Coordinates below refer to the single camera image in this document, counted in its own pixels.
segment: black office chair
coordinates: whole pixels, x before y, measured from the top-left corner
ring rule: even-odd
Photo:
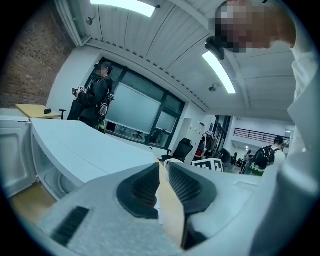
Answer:
[[[224,168],[228,167],[231,163],[231,155],[224,148],[218,151],[213,158],[221,159]]]
[[[185,162],[185,159],[187,155],[190,153],[190,151],[194,148],[194,146],[191,145],[191,140],[184,138],[179,142],[178,147],[176,148],[175,152],[173,153],[173,156],[169,155],[169,151],[167,154],[162,156],[163,161],[166,161],[168,159],[178,159],[181,162]]]

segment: ceiling light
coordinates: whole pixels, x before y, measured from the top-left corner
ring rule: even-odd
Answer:
[[[105,5],[127,9],[151,17],[156,7],[136,0],[91,0],[92,5]]]
[[[209,63],[213,71],[219,77],[228,94],[235,94],[236,90],[234,88],[234,85],[232,84],[227,72],[225,71],[224,67],[221,65],[217,57],[214,56],[210,51],[203,54],[202,57],[206,60],[206,62]]]

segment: person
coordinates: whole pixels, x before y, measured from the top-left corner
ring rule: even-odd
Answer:
[[[83,106],[79,121],[92,128],[95,128],[99,122],[97,108],[105,99],[107,93],[113,89],[113,81],[110,78],[112,69],[113,67],[110,62],[101,63],[98,65],[101,79],[99,79],[87,93],[79,92],[79,90],[75,92],[78,102]]]
[[[268,49],[274,42],[289,45],[295,61],[296,79],[294,101],[312,82],[319,67],[319,53],[302,23],[278,0],[227,0],[215,14],[215,40],[233,52],[245,49]],[[288,155],[305,149],[295,127]]]
[[[274,165],[281,165],[282,162],[286,159],[285,153],[283,153],[282,149],[284,147],[284,138],[281,136],[277,136],[274,139],[274,145],[271,148],[274,151]]]
[[[244,160],[241,166],[240,174],[244,174],[248,166],[250,165],[250,154],[251,154],[251,149],[244,155]]]

